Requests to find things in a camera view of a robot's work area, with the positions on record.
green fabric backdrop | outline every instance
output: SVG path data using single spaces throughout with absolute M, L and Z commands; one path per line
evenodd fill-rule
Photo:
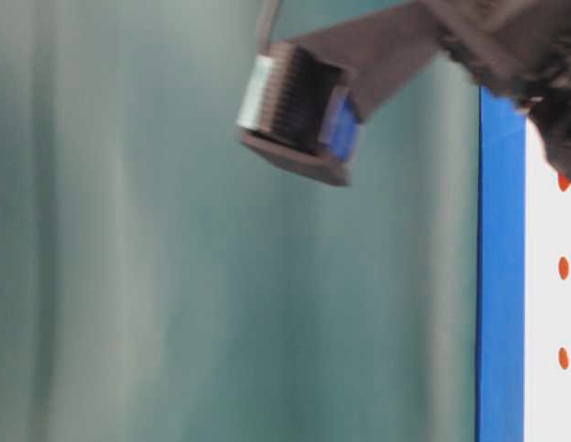
M 0 1 L 0 441 L 473 441 L 477 89 L 286 174 L 235 142 L 261 6 Z

blue frame edge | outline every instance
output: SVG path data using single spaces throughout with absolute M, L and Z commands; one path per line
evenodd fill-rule
M 478 442 L 523 442 L 525 401 L 525 119 L 481 91 Z

teal curtain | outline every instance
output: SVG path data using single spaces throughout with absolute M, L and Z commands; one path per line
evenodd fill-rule
M 478 91 L 435 60 L 352 187 L 287 174 L 235 139 L 261 8 L 0 1 L 0 440 L 474 440 Z

orange dot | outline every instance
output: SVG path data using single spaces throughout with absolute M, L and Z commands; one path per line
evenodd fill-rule
M 564 280 L 568 278 L 568 275 L 570 275 L 570 264 L 566 258 L 560 258 L 558 271 L 560 272 L 560 277 Z
M 563 347 L 558 353 L 558 360 L 560 361 L 560 367 L 567 370 L 570 367 L 570 358 L 568 357 L 568 352 Z
M 570 187 L 570 180 L 568 177 L 563 173 L 558 173 L 558 185 L 560 186 L 560 190 L 565 192 Z

blue stripe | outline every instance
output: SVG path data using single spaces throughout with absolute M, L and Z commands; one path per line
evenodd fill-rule
M 481 96 L 477 433 L 523 442 L 525 120 Z

